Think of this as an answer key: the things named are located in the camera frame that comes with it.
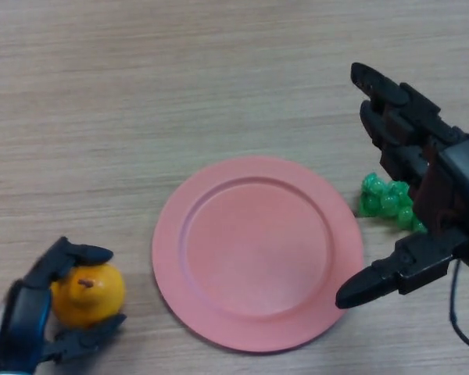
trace plastic fruit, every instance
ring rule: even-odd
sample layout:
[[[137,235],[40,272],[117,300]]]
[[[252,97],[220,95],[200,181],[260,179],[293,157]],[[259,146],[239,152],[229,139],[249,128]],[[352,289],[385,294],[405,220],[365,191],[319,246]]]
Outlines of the plastic fruit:
[[[52,283],[52,311],[69,328],[86,329],[117,314],[125,299],[125,283],[111,264],[80,266]]]

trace wood grain surface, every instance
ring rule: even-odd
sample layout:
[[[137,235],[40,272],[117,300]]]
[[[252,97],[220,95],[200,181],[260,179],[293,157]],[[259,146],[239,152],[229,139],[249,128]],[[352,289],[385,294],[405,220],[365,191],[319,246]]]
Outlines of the wood grain surface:
[[[353,207],[379,153],[360,61],[406,81],[469,131],[469,0],[0,0],[0,299],[60,235],[111,248],[128,284],[123,334],[39,374],[469,374],[446,277],[348,312],[298,350],[251,356],[199,340],[166,310],[149,245],[199,168],[276,155]],[[369,263],[403,234],[360,220]],[[459,314],[469,332],[469,271]]]

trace black cable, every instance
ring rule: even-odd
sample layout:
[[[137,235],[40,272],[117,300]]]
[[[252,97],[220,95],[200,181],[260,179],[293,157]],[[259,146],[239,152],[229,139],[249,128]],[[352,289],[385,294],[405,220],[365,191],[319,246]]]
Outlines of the black cable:
[[[455,313],[455,295],[456,295],[456,279],[459,275],[460,270],[460,259],[456,261],[455,268],[453,270],[453,279],[452,279],[452,287],[450,289],[450,311],[449,317],[450,322],[452,324],[453,330],[457,334],[457,336],[462,340],[467,346],[469,346],[469,337],[467,337],[464,332],[459,328],[459,325],[456,322],[456,313]]]

